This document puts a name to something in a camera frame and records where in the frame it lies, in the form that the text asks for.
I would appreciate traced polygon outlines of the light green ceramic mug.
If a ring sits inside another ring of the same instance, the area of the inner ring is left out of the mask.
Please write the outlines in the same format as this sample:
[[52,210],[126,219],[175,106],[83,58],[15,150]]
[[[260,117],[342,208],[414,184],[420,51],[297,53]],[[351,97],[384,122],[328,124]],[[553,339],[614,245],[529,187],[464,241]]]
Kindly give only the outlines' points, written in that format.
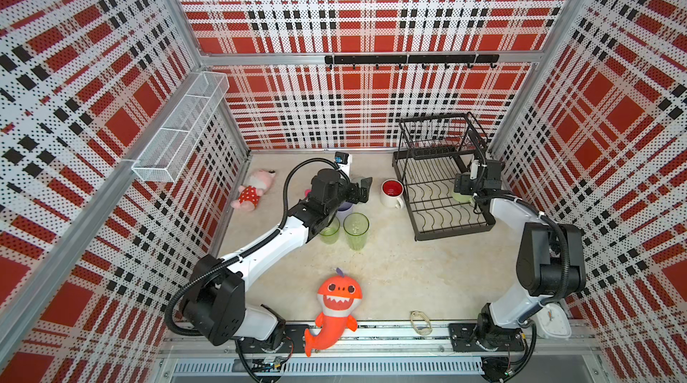
[[472,195],[463,195],[462,193],[452,193],[452,198],[459,204],[474,203]]

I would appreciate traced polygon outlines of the black wire dish rack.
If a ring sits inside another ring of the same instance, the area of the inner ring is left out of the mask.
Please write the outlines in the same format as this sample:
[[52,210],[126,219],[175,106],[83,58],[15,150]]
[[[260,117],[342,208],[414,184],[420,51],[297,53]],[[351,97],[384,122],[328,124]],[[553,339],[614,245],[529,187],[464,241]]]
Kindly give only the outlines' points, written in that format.
[[488,232],[486,204],[459,204],[454,181],[473,159],[486,161],[487,134],[472,113],[403,118],[392,166],[418,242]]

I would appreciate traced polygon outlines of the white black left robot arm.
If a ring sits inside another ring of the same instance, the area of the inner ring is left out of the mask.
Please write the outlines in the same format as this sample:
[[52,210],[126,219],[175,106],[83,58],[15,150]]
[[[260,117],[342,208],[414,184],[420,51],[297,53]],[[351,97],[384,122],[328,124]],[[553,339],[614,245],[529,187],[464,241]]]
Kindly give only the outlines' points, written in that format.
[[234,254],[208,255],[196,264],[190,282],[166,309],[166,325],[212,345],[236,338],[280,343],[286,321],[266,306],[247,304],[246,293],[274,264],[328,227],[343,203],[368,202],[372,183],[371,177],[353,183],[343,170],[320,170],[310,194],[286,210],[272,231]]

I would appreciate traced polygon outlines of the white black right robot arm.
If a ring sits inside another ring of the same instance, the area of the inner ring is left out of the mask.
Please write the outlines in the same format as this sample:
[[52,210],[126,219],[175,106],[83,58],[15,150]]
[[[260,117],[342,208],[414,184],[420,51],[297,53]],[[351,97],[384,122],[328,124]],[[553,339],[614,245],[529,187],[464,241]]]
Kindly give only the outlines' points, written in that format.
[[486,308],[488,322],[498,329],[518,329],[549,304],[559,304],[586,288],[587,271],[581,229],[554,221],[544,211],[502,188],[502,164],[473,159],[454,190],[486,204],[492,216],[506,223],[520,239],[515,259],[516,281]]

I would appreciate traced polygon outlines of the purple plastic cup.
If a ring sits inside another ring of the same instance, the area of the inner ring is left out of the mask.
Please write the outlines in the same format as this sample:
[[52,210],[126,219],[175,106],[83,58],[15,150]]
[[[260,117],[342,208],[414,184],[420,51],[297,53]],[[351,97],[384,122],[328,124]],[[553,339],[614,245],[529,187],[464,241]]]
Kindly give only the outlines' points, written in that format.
[[344,222],[345,219],[354,211],[354,205],[350,202],[344,202],[338,209],[336,216],[340,222]]

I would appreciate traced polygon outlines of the white mug red inside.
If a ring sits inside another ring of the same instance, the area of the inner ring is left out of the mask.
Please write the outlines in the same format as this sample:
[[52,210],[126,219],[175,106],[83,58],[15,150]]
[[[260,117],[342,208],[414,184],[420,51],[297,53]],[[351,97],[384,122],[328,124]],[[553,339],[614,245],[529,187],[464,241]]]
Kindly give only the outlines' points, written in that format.
[[381,185],[380,201],[390,209],[404,209],[404,186],[396,179],[385,180]]

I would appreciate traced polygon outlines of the tall green plastic cup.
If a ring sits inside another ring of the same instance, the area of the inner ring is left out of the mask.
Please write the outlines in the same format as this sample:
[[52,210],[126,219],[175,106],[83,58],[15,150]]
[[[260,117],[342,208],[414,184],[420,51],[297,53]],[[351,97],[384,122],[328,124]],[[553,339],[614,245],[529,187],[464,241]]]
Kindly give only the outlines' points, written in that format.
[[345,218],[343,222],[346,240],[349,247],[354,251],[362,250],[368,238],[370,221],[362,213],[353,212]]

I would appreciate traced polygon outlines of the short green plastic cup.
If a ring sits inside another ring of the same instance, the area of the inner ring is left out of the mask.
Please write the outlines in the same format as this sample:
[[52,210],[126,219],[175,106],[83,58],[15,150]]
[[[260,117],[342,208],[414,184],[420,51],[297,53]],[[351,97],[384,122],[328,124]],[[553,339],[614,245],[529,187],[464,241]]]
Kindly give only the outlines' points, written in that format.
[[334,245],[338,241],[341,223],[339,218],[334,217],[331,223],[325,227],[318,237],[325,245]]

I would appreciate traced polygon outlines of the pink pig plush red dress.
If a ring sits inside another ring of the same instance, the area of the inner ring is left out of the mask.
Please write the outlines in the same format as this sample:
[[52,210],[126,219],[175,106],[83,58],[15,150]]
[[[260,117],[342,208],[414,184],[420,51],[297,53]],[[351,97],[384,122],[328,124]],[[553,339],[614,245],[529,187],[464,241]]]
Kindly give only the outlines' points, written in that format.
[[255,211],[261,198],[273,186],[276,175],[275,170],[254,171],[246,183],[239,186],[239,195],[231,202],[231,207],[240,211]]

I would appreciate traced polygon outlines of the orange shark plush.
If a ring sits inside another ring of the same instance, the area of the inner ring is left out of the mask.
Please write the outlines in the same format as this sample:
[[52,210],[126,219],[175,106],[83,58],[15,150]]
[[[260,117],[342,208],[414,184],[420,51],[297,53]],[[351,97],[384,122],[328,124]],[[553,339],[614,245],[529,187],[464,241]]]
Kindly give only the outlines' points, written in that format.
[[356,331],[358,322],[352,313],[363,299],[361,285],[352,277],[336,269],[336,275],[327,279],[318,289],[318,301],[322,312],[315,320],[320,332],[313,335],[309,329],[304,331],[304,352],[307,357],[312,353],[327,350],[349,329]]

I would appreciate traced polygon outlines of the rubber band loop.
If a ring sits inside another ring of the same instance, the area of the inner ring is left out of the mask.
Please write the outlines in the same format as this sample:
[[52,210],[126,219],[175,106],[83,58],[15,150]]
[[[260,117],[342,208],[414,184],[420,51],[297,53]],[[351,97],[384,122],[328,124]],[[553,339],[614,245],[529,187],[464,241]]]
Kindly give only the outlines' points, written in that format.
[[417,335],[427,337],[432,334],[433,327],[431,319],[423,311],[411,311],[409,321]]

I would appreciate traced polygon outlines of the white kitchen timer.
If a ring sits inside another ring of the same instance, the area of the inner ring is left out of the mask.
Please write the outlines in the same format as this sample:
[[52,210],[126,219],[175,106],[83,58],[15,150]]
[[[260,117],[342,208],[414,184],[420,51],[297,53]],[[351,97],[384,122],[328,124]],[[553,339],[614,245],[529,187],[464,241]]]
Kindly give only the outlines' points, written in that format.
[[572,327],[565,311],[559,304],[547,304],[534,316],[538,332],[545,339],[569,339]]

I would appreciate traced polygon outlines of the black wall hook rail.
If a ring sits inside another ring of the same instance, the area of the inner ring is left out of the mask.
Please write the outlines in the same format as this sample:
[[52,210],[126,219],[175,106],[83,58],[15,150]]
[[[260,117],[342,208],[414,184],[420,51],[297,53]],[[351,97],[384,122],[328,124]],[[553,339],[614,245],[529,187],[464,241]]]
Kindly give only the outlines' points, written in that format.
[[362,66],[362,65],[465,65],[471,68],[476,64],[486,64],[490,67],[499,62],[499,54],[454,54],[454,55],[332,55],[325,56],[327,66]]

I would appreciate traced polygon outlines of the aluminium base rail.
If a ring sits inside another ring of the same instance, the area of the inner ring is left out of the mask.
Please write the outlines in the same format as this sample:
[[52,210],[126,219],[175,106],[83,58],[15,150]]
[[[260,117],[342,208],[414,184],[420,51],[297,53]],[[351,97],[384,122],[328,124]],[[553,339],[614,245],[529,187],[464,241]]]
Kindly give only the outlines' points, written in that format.
[[155,382],[481,382],[484,367],[511,366],[517,382],[611,382],[597,339],[588,325],[572,322],[567,339],[533,339],[486,351],[471,338],[468,320],[435,320],[432,332],[419,335],[407,320],[364,320],[355,332],[324,352],[307,356],[304,343],[284,344],[265,353],[244,344],[248,375],[234,343],[221,347],[196,338],[166,339],[157,361]]

